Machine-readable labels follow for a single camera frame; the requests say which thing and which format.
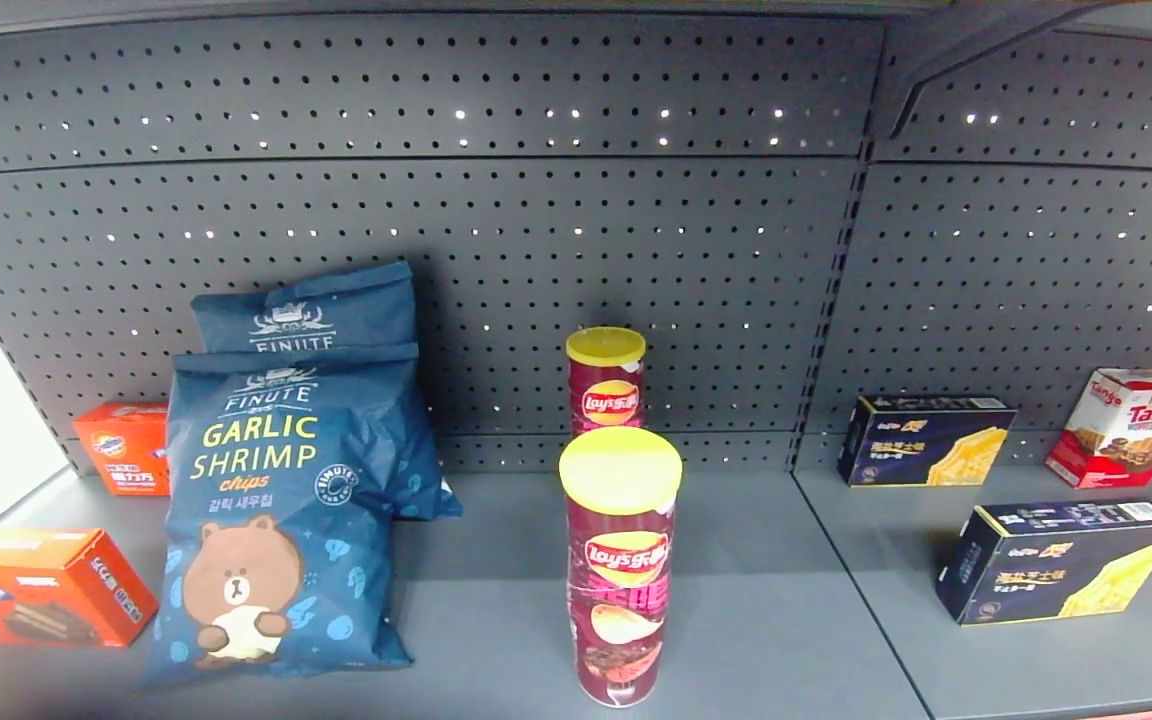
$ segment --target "red and white box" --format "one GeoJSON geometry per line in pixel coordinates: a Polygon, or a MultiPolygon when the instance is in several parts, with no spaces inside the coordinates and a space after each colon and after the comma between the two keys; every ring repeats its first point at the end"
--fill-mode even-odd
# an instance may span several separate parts
{"type": "Polygon", "coordinates": [[[1139,487],[1152,479],[1152,369],[1092,373],[1047,467],[1075,488],[1139,487]]]}

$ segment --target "orange snack box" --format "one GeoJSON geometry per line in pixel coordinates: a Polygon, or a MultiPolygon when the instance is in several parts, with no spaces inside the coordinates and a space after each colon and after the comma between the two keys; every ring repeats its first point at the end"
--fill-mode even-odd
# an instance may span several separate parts
{"type": "Polygon", "coordinates": [[[0,528],[0,644],[127,647],[157,609],[105,530],[0,528]]]}
{"type": "Polygon", "coordinates": [[[168,495],[168,404],[106,402],[74,419],[113,495],[168,495]]]}

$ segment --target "store shelf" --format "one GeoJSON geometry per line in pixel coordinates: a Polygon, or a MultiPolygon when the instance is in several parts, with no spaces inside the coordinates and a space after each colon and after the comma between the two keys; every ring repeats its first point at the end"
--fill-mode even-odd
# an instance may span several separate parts
{"type": "MultiPolygon", "coordinates": [[[[573,673],[556,478],[452,482],[464,518],[397,531],[411,669],[138,692],[147,632],[129,651],[2,646],[0,717],[927,717],[786,473],[687,476],[662,675],[620,712],[573,673]]],[[[157,588],[166,506],[70,477],[5,521],[104,526],[157,588]]]]}
{"type": "Polygon", "coordinates": [[[978,503],[1144,495],[1074,491],[1043,467],[979,488],[849,488],[795,477],[934,717],[1086,717],[1152,708],[1152,575],[1124,614],[960,628],[932,583],[978,503]]]}

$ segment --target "yellow lid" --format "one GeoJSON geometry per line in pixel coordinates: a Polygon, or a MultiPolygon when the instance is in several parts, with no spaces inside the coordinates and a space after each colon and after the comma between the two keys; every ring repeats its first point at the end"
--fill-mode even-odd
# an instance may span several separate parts
{"type": "Polygon", "coordinates": [[[584,328],[567,339],[567,356],[594,367],[637,363],[647,350],[646,339],[627,328],[584,328]]]}
{"type": "Polygon", "coordinates": [[[637,515],[673,503],[682,457],[644,429],[597,429],[573,439],[558,460],[567,495],[604,515],[637,515]]]}

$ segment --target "shelf bracket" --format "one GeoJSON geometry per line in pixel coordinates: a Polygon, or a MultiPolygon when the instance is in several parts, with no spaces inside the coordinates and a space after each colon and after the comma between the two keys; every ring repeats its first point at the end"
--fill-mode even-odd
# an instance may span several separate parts
{"type": "Polygon", "coordinates": [[[1123,1],[963,0],[934,13],[893,20],[879,68],[873,136],[894,141],[930,82],[1024,38],[1123,1]]]}

